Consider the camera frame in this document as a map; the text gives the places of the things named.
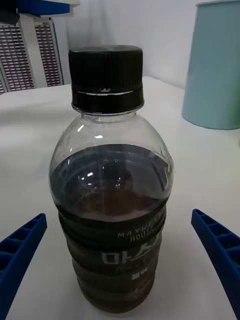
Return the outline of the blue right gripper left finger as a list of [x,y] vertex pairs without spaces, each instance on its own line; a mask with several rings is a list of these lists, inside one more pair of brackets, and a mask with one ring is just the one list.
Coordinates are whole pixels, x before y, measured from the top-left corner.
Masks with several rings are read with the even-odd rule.
[[0,319],[6,319],[19,286],[47,229],[44,213],[0,242]]

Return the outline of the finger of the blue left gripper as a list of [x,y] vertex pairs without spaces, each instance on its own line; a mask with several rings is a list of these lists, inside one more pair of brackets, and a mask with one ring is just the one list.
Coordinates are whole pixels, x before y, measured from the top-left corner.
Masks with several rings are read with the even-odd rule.
[[20,14],[34,17],[70,14],[79,0],[0,0],[0,22],[16,25]]

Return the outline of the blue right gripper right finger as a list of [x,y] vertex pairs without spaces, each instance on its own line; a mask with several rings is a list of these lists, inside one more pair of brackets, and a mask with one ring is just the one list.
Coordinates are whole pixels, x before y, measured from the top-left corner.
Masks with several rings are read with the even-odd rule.
[[191,225],[218,275],[232,310],[240,319],[240,238],[198,209]]

